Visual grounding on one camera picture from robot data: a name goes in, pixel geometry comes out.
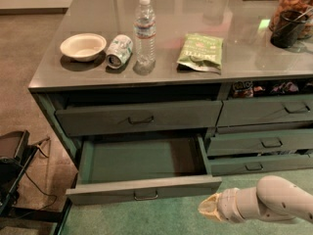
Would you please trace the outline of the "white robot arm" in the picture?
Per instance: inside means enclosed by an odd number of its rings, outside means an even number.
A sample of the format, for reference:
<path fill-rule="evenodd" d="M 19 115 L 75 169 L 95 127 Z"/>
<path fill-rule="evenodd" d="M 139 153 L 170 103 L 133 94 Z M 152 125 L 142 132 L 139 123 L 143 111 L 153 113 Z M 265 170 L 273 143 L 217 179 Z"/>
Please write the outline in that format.
<path fill-rule="evenodd" d="M 255 187 L 229 188 L 202 201 L 199 213 L 217 222 L 313 223 L 313 196 L 283 177 L 268 175 Z"/>

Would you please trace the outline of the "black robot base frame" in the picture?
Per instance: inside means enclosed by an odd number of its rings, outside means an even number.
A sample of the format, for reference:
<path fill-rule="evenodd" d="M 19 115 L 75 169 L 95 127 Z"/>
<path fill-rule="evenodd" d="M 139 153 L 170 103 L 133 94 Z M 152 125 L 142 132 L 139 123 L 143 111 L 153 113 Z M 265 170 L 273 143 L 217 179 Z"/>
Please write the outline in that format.
<path fill-rule="evenodd" d="M 29 144 L 28 138 L 27 130 L 12 131 L 0 136 L 0 217 L 54 223 L 52 235 L 62 235 L 71 207 L 69 199 L 66 199 L 61 211 L 47 211 L 50 205 L 39 210 L 16 207 L 22 177 L 25 175 L 31 180 L 26 170 L 37 152 L 43 154 L 41 145 L 50 140 L 50 137 L 46 137 Z"/>

